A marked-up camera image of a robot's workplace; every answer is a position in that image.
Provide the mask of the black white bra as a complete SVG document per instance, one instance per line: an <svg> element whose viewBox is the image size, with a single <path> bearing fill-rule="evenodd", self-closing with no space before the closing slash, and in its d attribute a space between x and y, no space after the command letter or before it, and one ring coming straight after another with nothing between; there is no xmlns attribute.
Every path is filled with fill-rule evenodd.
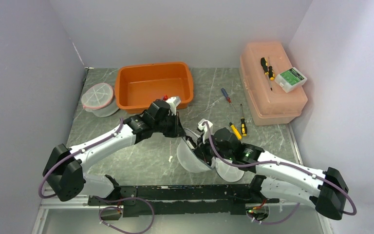
<svg viewBox="0 0 374 234"><path fill-rule="evenodd" d="M202 160L204 163L207 163L207 159L206 159L205 151L204 151L205 148L202 145L200 145L199 143L196 143L196 141L194 141L194 139L190 136L186 136L185 142L188 148L192 150L193 154L197 158Z"/></svg>

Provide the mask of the white mesh blue-zip laundry bag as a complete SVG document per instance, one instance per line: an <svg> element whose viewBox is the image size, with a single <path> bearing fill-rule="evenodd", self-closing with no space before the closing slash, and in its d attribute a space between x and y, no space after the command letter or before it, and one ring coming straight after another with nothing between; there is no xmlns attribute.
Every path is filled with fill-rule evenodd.
<svg viewBox="0 0 374 234"><path fill-rule="evenodd" d="M185 128L186 136L190 136L197 142L199 135L192 130ZM232 167L219 158L214 157L212 159L212 164L207 165L202 160L197 158L192 150L188 148L185 139L186 136L182 138L180 144L177 147L177 158L179 163L183 166L185 170L191 173L204 173L207 171L216 171L217 175L224 181L233 183L238 182L244 176L244 171L239 170L237 167Z"/></svg>

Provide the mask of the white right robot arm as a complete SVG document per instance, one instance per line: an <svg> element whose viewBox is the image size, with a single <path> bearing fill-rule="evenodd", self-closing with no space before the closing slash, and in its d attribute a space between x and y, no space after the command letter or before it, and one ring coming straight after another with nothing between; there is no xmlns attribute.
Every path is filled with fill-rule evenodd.
<svg viewBox="0 0 374 234"><path fill-rule="evenodd" d="M238 182L245 172L254 177L249 197L254 202L284 199L314 208L319 214L341 220L348 201L348 186L339 170L312 169L282 159L261 147L242 143L227 128L185 137L193 154L191 172L215 170L226 182Z"/></svg>

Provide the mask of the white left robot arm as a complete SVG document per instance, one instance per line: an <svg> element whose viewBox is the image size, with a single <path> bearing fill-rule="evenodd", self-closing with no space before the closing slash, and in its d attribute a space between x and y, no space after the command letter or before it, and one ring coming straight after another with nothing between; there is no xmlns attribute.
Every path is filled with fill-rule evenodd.
<svg viewBox="0 0 374 234"><path fill-rule="evenodd" d="M117 203L121 187L110 175L96 176L88 170L111 154L150 138L154 133L162 133L169 138L186 135L179 113L179 97L167 100L157 99L141 114L121 119L112 130L79 145L56 146L43 171L43 182L54 191L52 196L60 201L68 201L79 194L96 196L107 204Z"/></svg>

